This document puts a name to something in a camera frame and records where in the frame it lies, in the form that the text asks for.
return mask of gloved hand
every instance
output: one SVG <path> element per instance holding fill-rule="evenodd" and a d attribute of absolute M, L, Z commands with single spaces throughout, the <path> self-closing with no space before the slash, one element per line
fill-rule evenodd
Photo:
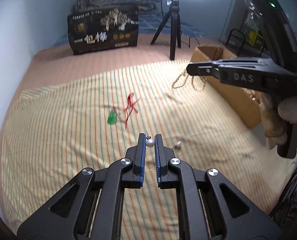
<path fill-rule="evenodd" d="M 275 145 L 285 144 L 287 141 L 285 121 L 297 123 L 297 97 L 285 99 L 276 110 L 273 108 L 271 96 L 262 93 L 261 117 L 268 148 L 272 149 Z"/>

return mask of gold bead chain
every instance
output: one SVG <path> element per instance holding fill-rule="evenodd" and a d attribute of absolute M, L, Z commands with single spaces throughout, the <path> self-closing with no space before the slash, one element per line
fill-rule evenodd
<path fill-rule="evenodd" d="M 180 80 L 181 76 L 184 76 L 185 79 L 184 79 L 184 82 L 182 85 L 178 86 L 178 87 L 175 87 L 175 84 Z M 186 69 L 177 77 L 177 79 L 172 83 L 172 88 L 173 89 L 177 89 L 177 88 L 181 88 L 181 87 L 184 87 L 184 85 L 186 84 L 187 80 L 189 78 L 189 75 L 187 74 L 186 72 Z M 205 85 L 207 83 L 207 80 L 205 77 L 199 77 L 201 79 L 201 81 L 203 82 L 203 87 L 202 88 L 197 88 L 195 87 L 194 85 L 194 76 L 192 76 L 192 79 L 191 79 L 191 84 L 192 84 L 192 87 L 194 88 L 195 91 L 197 92 L 202 92 L 205 88 Z"/>

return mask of striped cloth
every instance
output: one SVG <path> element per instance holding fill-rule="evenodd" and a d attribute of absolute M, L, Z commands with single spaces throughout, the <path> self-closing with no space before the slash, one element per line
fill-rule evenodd
<path fill-rule="evenodd" d="M 19 225 L 82 168 L 108 167 L 136 145 L 138 134 L 161 133 L 182 142 L 176 156 L 194 168 L 217 168 L 263 211 L 269 212 L 294 170 L 270 152 L 229 104 L 207 85 L 172 90 L 188 61 L 139 65 L 68 84 L 22 92 L 6 119 L 2 139 L 2 191 L 7 225 Z M 112 106 L 140 101 L 127 128 L 107 124 Z M 122 239 L 178 239 L 176 197 L 159 190 L 154 149 L 146 151 L 143 189 L 126 190 Z"/>

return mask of open box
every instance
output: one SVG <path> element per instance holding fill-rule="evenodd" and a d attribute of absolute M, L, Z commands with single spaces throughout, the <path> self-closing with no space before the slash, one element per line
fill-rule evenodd
<path fill-rule="evenodd" d="M 191 62 L 203 62 L 232 57 L 237 56 L 220 45 L 200 44 L 196 46 L 191 57 Z M 248 128 L 252 129 L 261 122 L 259 106 L 250 99 L 249 95 L 243 89 L 221 84 L 218 79 L 211 76 L 207 76 L 206 79 L 225 98 Z"/>

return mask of black package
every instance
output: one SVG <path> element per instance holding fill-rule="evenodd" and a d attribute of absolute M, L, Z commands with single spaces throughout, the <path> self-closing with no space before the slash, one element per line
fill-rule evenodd
<path fill-rule="evenodd" d="M 67 17 L 68 39 L 74 55 L 137 46 L 138 7 L 75 13 Z"/>

